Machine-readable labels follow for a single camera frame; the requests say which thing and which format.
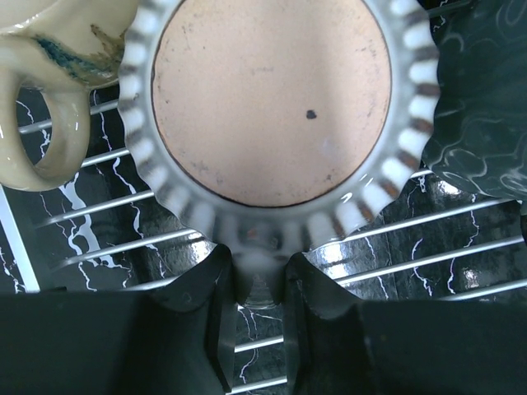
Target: wire rack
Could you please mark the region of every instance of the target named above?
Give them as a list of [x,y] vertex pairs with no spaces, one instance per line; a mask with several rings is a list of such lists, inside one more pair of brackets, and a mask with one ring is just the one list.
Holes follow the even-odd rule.
[[[105,113],[115,110],[116,108],[117,100],[111,100],[101,105],[92,106],[91,114],[104,115]],[[51,120],[46,119],[41,122],[28,124],[26,126],[20,127],[20,133],[22,135],[29,135],[34,132],[49,129],[51,128],[51,126]],[[89,168],[91,166],[99,165],[111,160],[116,160],[117,158],[125,157],[128,155],[129,152],[126,148],[113,149],[112,151],[108,151],[103,154],[86,158],[82,163],[82,168]],[[425,177],[430,176],[430,174],[430,170],[423,168],[416,172],[413,175],[412,179],[422,180],[422,182],[424,183]],[[415,185],[415,182],[413,180],[409,181],[410,188]],[[93,204],[88,207],[83,207],[80,209],[71,210],[58,215],[53,215],[44,218],[38,224],[31,223],[27,225],[24,222],[24,219],[21,218],[21,210],[16,208],[16,195],[12,195],[12,192],[0,187],[0,221],[2,222],[2,228],[4,229],[4,232],[6,234],[13,258],[16,261],[18,270],[21,275],[21,279],[26,290],[29,292],[38,292],[40,290],[46,289],[46,286],[48,286],[49,284],[48,268],[42,267],[43,265],[35,263],[35,259],[32,258],[32,254],[30,253],[31,249],[33,248],[31,246],[35,243],[38,243],[38,240],[32,239],[33,234],[28,231],[28,229],[30,229],[31,227],[45,228],[53,224],[59,224],[64,221],[70,221],[76,218],[90,216],[96,213],[100,213],[102,211],[112,210],[117,207],[122,207],[146,199],[153,199],[152,191],[146,190],[138,193],[129,194],[127,196],[118,197],[108,201],[101,201],[97,204]],[[411,229],[416,229],[416,227],[423,226],[425,224],[437,223],[438,221],[441,222],[443,220],[449,219],[451,220],[453,218],[456,218],[457,216],[462,215],[470,215],[473,219],[474,213],[477,211],[489,210],[493,207],[496,209],[499,207],[504,207],[506,205],[509,205],[508,207],[510,207],[511,205],[510,201],[506,199],[484,198],[483,200],[477,200],[474,197],[474,199],[468,202],[461,202],[455,207],[449,207],[440,211],[428,212],[420,216],[398,219],[397,221],[391,221],[390,223],[376,221],[374,224],[366,227],[365,229],[359,230],[358,232],[350,235],[346,240],[341,243],[341,245],[347,245],[353,248],[353,246],[357,245],[357,243],[359,243],[361,240],[366,240],[368,244],[370,244],[369,238],[372,237],[384,237],[397,231],[405,232]],[[495,239],[492,239],[491,241],[486,241],[484,243],[472,243],[473,237],[471,237],[470,243],[466,244],[461,248],[442,251],[440,253],[434,253],[423,258],[414,257],[414,252],[418,245],[418,243],[415,243],[415,245],[413,246],[411,259],[406,262],[390,262],[386,265],[375,265],[374,260],[370,262],[369,266],[365,267],[366,270],[358,268],[355,272],[344,273],[344,275],[342,275],[342,273],[339,274],[338,272],[331,271],[326,271],[326,273],[329,274],[339,285],[350,289],[350,286],[359,284],[362,281],[368,281],[371,279],[381,279],[389,275],[396,275],[401,272],[408,272],[412,270],[415,271],[418,268],[431,265],[440,265],[448,261],[454,262],[454,260],[456,260],[457,258],[467,257],[485,252],[488,253],[497,249],[511,248],[516,244],[524,243],[524,240],[520,235],[519,229],[517,235],[501,237],[502,235],[499,234],[498,236],[499,237],[496,237]],[[78,255],[73,255],[64,258],[56,264],[54,270],[58,270],[59,268],[68,267],[78,263],[83,263],[85,261],[90,261],[92,259],[133,251],[135,249],[140,249],[148,245],[159,244],[161,242],[170,241],[174,244],[177,244],[183,242],[182,240],[188,240],[192,238],[198,239],[199,237],[201,237],[199,234],[189,229],[178,229],[166,233],[160,233],[158,235],[150,235],[148,237],[125,242],[122,244],[111,245],[107,248],[102,248],[97,251],[79,253]],[[157,281],[150,281],[147,283],[131,286],[129,288],[124,288],[124,290],[150,290],[157,287],[165,286],[172,282],[174,279],[175,277],[160,279]],[[497,295],[511,290],[519,290],[525,287],[527,287],[527,278],[516,278],[513,281],[502,282],[500,284],[491,284],[489,286],[477,286],[473,289],[469,289],[461,293],[443,295],[439,299],[458,301],[481,300],[483,298],[488,298],[491,295]],[[257,339],[251,342],[238,344],[236,345],[235,352],[238,354],[246,351],[255,351],[258,349],[263,349],[264,347],[280,345],[281,343],[283,343],[282,336],[272,336],[268,338]],[[249,391],[255,391],[265,388],[278,388],[278,386],[282,386],[286,382],[287,378],[285,376],[279,376],[272,379],[266,379],[263,381],[239,385],[233,388],[232,393],[247,393]]]

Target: metal rack bar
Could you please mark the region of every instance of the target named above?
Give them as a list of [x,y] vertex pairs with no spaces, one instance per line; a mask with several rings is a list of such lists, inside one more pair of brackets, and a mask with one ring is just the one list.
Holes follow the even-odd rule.
[[137,284],[136,286],[129,286],[121,290],[155,290],[156,288],[162,288],[163,286],[168,286],[172,281],[174,281],[179,276],[167,277],[161,280],[155,280],[150,282],[145,282],[143,284]]
[[107,160],[113,160],[120,158],[121,156],[126,156],[130,153],[129,150],[126,148],[119,148],[117,150],[112,150],[105,152],[103,154],[91,156],[89,158],[86,158],[82,162],[82,168],[92,166],[92,165],[98,165],[99,163],[106,162]]
[[94,214],[99,211],[108,210],[109,208],[119,207],[127,203],[134,203],[140,200],[153,198],[153,197],[154,197],[154,192],[152,191],[139,192],[139,193],[135,193],[134,195],[118,197],[113,200],[109,200],[109,201],[102,202],[99,204],[94,204],[93,206],[79,208],[78,210],[72,210],[64,214],[59,214],[57,216],[51,216],[50,218],[47,218],[44,222],[42,222],[40,226],[46,226],[46,225],[56,224],[57,222],[61,222],[61,221],[72,220],[73,218],[78,218],[79,216],[87,216],[87,215]]
[[497,206],[498,204],[503,204],[510,202],[510,200],[507,199],[489,199],[485,200],[483,202],[476,202],[471,203],[467,206],[457,207],[457,208],[451,208],[449,210],[444,210],[440,212],[435,212],[433,214],[425,214],[424,216],[416,216],[414,218],[410,218],[404,221],[395,222],[393,224],[383,225],[379,226],[378,228],[372,229],[372,230],[363,230],[359,232],[352,233],[349,235],[346,239],[344,239],[344,242],[358,240],[358,239],[364,239],[365,237],[370,237],[374,235],[382,235],[383,233],[388,233],[393,230],[400,230],[404,228],[409,228],[410,226],[414,225],[421,225],[425,224],[427,222],[437,221],[440,219],[448,218],[449,216],[458,216],[459,214],[463,214],[465,212],[469,211],[476,211],[481,210],[482,208],[488,208],[492,206]]
[[[93,107],[90,108],[90,114],[95,115],[95,114],[105,113],[106,111],[110,111],[112,109],[117,109],[117,100],[111,100],[111,101],[102,103],[100,105],[94,105]],[[22,126],[18,128],[18,131],[21,134],[29,134],[29,133],[38,132],[39,130],[48,129],[48,128],[51,128],[51,119],[46,119],[44,121]]]
[[527,287],[527,279],[518,280],[518,281],[510,281],[504,284],[498,284],[496,286],[486,286],[482,288],[476,288],[475,290],[469,290],[461,294],[446,296],[444,298],[441,298],[441,300],[453,300],[454,301],[454,300],[479,299],[479,298],[483,298],[484,296],[499,294],[501,292],[506,292],[508,290],[517,290],[519,288],[525,288],[525,287]]
[[236,346],[234,352],[242,352],[254,350],[255,348],[262,348],[272,346],[273,344],[283,343],[283,336],[268,337],[267,339],[256,340],[254,342],[247,342]]
[[[111,151],[111,152],[116,154],[115,156],[112,156],[112,158],[117,158],[117,157],[120,157],[120,156],[127,155],[128,153],[125,153],[124,151],[128,151],[128,150]],[[96,163],[100,163],[101,161],[107,160],[108,156],[104,156],[104,155],[105,154],[101,154],[100,156],[92,156],[92,158],[90,158],[89,160],[85,160],[85,162],[89,161],[88,165],[95,165]],[[415,177],[421,177],[423,175],[427,175],[427,174],[430,174],[430,173],[431,173],[430,170],[423,169],[423,170],[419,170],[416,174],[413,175],[413,177],[414,178]],[[73,218],[78,218],[79,216],[85,216],[85,215],[89,215],[89,214],[94,214],[94,213],[99,212],[99,211],[108,210],[109,208],[119,207],[119,206],[123,206],[124,204],[134,203],[134,202],[138,202],[138,201],[143,200],[143,199],[148,199],[148,198],[153,198],[153,197],[154,197],[154,192],[152,192],[152,191],[144,191],[144,192],[135,193],[135,194],[124,196],[124,197],[117,197],[116,199],[109,200],[109,201],[106,201],[106,202],[102,202],[102,203],[99,203],[99,204],[94,204],[93,206],[84,207],[84,208],[79,209],[79,210],[74,210],[74,211],[63,213],[63,214],[58,214],[56,216],[52,216],[50,218],[47,218],[45,221],[43,221],[42,224],[39,225],[39,227],[56,224],[57,222],[61,222],[61,221],[72,220]],[[450,215],[454,216],[454,215],[456,215],[458,213],[465,212],[464,211],[465,208],[466,208],[466,211],[479,210],[479,208],[490,207],[490,206],[494,206],[495,204],[501,204],[503,202],[508,202],[508,201],[506,199],[501,199],[501,200],[491,200],[491,201],[487,201],[487,202],[475,203],[473,205],[475,208],[468,208],[469,206],[461,207],[460,209],[452,210],[453,214],[446,213],[445,215],[446,216],[450,216]],[[421,223],[428,222],[428,221],[434,221],[434,219],[435,218],[432,218],[430,220],[423,221]]]
[[473,2],[473,0],[458,0],[458,2],[454,2],[452,4],[445,4],[443,6],[440,6],[440,7],[436,7],[436,8],[432,8],[430,10],[427,10],[428,12],[428,17],[430,19],[432,18],[435,18],[437,16],[441,16],[441,15],[447,15],[447,14],[450,14],[454,11],[457,11],[461,8],[465,8],[467,6],[469,6],[471,3]]
[[524,239],[522,236],[514,236],[508,239],[473,245],[472,247],[467,247],[464,249],[456,249],[448,253],[438,253],[437,255],[432,255],[431,257],[416,259],[414,261],[399,263],[393,266],[382,267],[380,269],[369,270],[367,272],[353,274],[351,276],[341,277],[339,279],[334,280],[339,285],[346,286],[347,284],[352,284],[353,282],[357,281],[368,280],[370,278],[376,278],[378,276],[385,276],[386,274],[401,272],[404,270],[413,269],[415,267],[423,267],[426,265],[431,265],[432,263],[446,261],[448,259],[464,257],[465,255],[472,255],[473,253],[481,253],[483,251],[489,251],[491,249],[500,249],[501,247],[506,247],[508,245],[519,244],[523,242]]
[[238,387],[234,387],[232,389],[232,392],[227,393],[226,395],[231,395],[231,394],[234,395],[235,393],[245,393],[247,391],[254,391],[256,389],[273,387],[275,385],[282,385],[285,383],[287,383],[286,376],[277,377],[275,379],[270,379],[270,380],[262,380],[262,381],[258,381],[257,383],[249,383],[249,384],[240,385]]
[[[104,210],[106,208],[117,207],[117,206],[120,206],[121,204],[125,204],[126,202],[135,202],[135,200],[133,200],[133,196],[137,196],[137,195],[139,195],[139,193],[137,193],[136,195],[132,195],[132,196],[120,197],[118,199],[114,199],[112,201],[105,202],[105,203],[100,203],[100,204],[95,205],[95,206],[83,208],[83,209],[80,210],[82,213],[81,214],[77,213],[78,215],[75,215],[74,211],[70,211],[69,213],[66,213],[66,214],[61,214],[59,216],[53,216],[53,217],[49,218],[44,224],[48,225],[49,223],[55,223],[55,222],[63,221],[62,218],[64,218],[65,216],[75,217],[75,216],[85,215],[84,212],[86,212],[86,211],[88,211],[89,213],[93,213],[93,212],[97,212],[97,211],[100,211],[100,210]],[[143,195],[141,195],[141,198],[147,198],[147,197],[149,197],[147,195],[147,193],[143,193]],[[462,214],[464,212],[480,210],[482,208],[496,206],[498,204],[502,204],[502,203],[505,203],[505,202],[509,202],[509,201],[506,200],[506,199],[491,199],[491,200],[487,200],[487,201],[484,201],[484,202],[472,203],[472,204],[469,204],[469,205],[464,206],[464,207],[458,207],[458,208],[454,208],[454,209],[450,209],[450,210],[437,212],[437,213],[434,213],[434,214],[426,214],[424,216],[411,218],[409,220],[395,222],[394,224],[384,225],[384,226],[381,226],[379,228],[375,228],[373,230],[365,230],[365,231],[362,231],[362,232],[357,232],[357,233],[354,233],[354,234],[350,235],[349,237],[347,237],[344,241],[347,242],[347,241],[352,241],[352,240],[357,240],[357,239],[363,239],[365,237],[370,237],[372,235],[381,235],[383,233],[387,233],[387,232],[390,232],[392,230],[400,230],[400,229],[408,228],[410,226],[414,226],[414,225],[418,225],[418,224],[424,224],[426,222],[439,220],[441,218],[447,218],[449,216],[456,216],[456,215]],[[83,262],[83,261],[86,261],[86,260],[89,260],[89,259],[95,259],[95,258],[104,257],[105,255],[111,255],[112,253],[122,253],[122,252],[128,251],[130,249],[136,249],[136,248],[139,248],[139,247],[144,247],[145,245],[148,245],[148,244],[155,244],[155,243],[159,243],[161,241],[167,241],[167,240],[170,240],[170,239],[176,239],[176,238],[184,237],[184,236],[188,236],[188,235],[199,235],[199,233],[195,232],[194,230],[178,230],[176,232],[170,232],[170,233],[163,234],[163,235],[152,236],[150,238],[140,239],[140,240],[136,240],[136,241],[133,241],[133,242],[112,246],[112,247],[109,247],[107,249],[101,249],[99,251],[94,251],[94,252],[91,252],[91,253],[85,253],[83,255],[77,255],[75,257],[71,257],[71,258],[65,259],[58,265],[58,268],[66,267],[67,265]]]
[[156,243],[160,243],[161,241],[178,239],[180,237],[194,237],[195,239],[202,238],[202,236],[198,232],[191,230],[191,229],[175,230],[173,232],[164,233],[163,235],[145,237],[144,239],[134,240],[128,243],[111,246],[106,249],[100,249],[98,251],[93,251],[91,253],[84,253],[82,255],[77,255],[75,257],[64,259],[57,266],[53,267],[52,270],[57,271],[58,269],[61,269],[68,265],[73,265],[75,263],[80,263],[84,261],[89,261],[91,259],[101,258],[106,255],[112,255],[114,253],[123,253],[125,251],[130,251],[132,249],[138,249],[140,247],[145,247],[149,244],[156,244]]
[[418,179],[419,177],[422,177],[423,175],[429,175],[432,174],[431,170],[429,169],[420,169],[416,171],[414,174],[412,174],[411,179]]

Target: dark spot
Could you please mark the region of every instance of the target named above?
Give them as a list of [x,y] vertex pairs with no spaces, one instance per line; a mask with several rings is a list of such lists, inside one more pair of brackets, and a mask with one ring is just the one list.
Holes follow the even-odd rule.
[[216,172],[216,182],[217,182],[218,185],[222,185],[223,184],[223,178],[218,172]]
[[400,151],[397,155],[397,159],[412,170],[417,170],[419,167],[419,159],[406,151]]
[[315,111],[313,111],[312,109],[308,109],[307,113],[305,113],[305,117],[308,119],[315,119],[316,118]]
[[399,190],[390,180],[382,179],[380,181],[380,187],[383,188],[391,198],[396,199],[399,197]]
[[255,76],[257,73],[260,74],[262,72],[274,72],[274,67],[257,67],[250,69],[250,73],[253,76]]
[[417,129],[421,132],[432,134],[434,133],[434,125],[432,122],[422,118],[412,118],[410,121],[412,128]]
[[417,10],[415,12],[410,13],[409,15],[406,15],[404,19],[406,20],[406,23],[408,24],[408,26],[413,26],[419,22],[425,21],[426,20],[425,18],[427,18],[427,15],[424,12],[422,12],[422,10]]
[[439,50],[435,45],[431,45],[425,48],[420,48],[415,51],[414,62],[421,62],[423,60],[438,59]]
[[203,161],[199,161],[199,163],[190,162],[190,164],[201,174],[202,172],[208,172],[208,166],[203,163]]
[[362,216],[368,221],[372,222],[375,219],[375,216],[373,215],[373,211],[370,209],[370,207],[363,201],[357,202],[359,211],[361,212]]
[[427,97],[436,97],[441,93],[439,86],[436,84],[420,84],[417,87],[417,93],[419,95]]

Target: mug handle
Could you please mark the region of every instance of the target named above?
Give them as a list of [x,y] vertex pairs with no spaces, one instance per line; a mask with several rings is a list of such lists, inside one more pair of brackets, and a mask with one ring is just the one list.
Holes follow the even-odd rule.
[[53,122],[44,157],[33,165],[18,132],[16,98],[24,76],[0,67],[0,184],[24,191],[46,191],[73,178],[81,168],[90,142],[88,92],[44,90],[42,96]]

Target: black marble surface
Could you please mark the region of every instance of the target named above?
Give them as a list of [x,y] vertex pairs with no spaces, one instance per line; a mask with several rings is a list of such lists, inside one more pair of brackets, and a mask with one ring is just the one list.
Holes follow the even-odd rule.
[[[435,4],[428,2],[427,5],[431,7]],[[446,18],[437,18],[432,29],[440,29],[439,26],[446,22]],[[114,100],[117,94],[117,87],[95,91],[91,94],[91,102],[95,105]],[[38,122],[49,116],[40,94],[34,91],[20,93],[17,111],[20,125]],[[117,110],[95,114],[91,119],[88,156],[124,147],[123,127]],[[45,130],[24,136],[26,150],[33,161],[37,161],[45,152],[49,132]],[[24,207],[24,212],[16,214],[28,216],[36,228],[38,253],[42,257],[39,264],[53,267],[65,258],[181,229],[178,220],[157,205],[153,198],[39,227],[50,216],[146,190],[147,186],[137,176],[131,157],[124,156],[80,170],[72,182],[60,189],[45,193],[16,192],[16,200]],[[461,192],[435,175],[422,176],[410,180],[401,197],[363,230],[486,199],[488,197]],[[307,256],[323,272],[332,278],[340,278],[519,234],[519,204],[508,202],[389,233],[329,245]],[[213,244],[205,239],[190,236],[73,264],[53,272],[53,280],[55,286],[66,286],[70,291],[120,289],[177,276],[200,262],[212,248]],[[24,292],[25,287],[12,251],[1,230],[0,249],[0,291]],[[527,248],[524,244],[515,244],[354,282],[346,288],[370,300],[429,299],[523,278],[527,278]],[[527,289],[503,292],[484,299],[525,301]],[[238,316],[237,332],[237,344],[281,335],[280,308],[263,311],[242,309]],[[235,385],[274,379],[284,374],[283,344],[236,354]],[[282,385],[251,393],[281,395],[286,391]]]

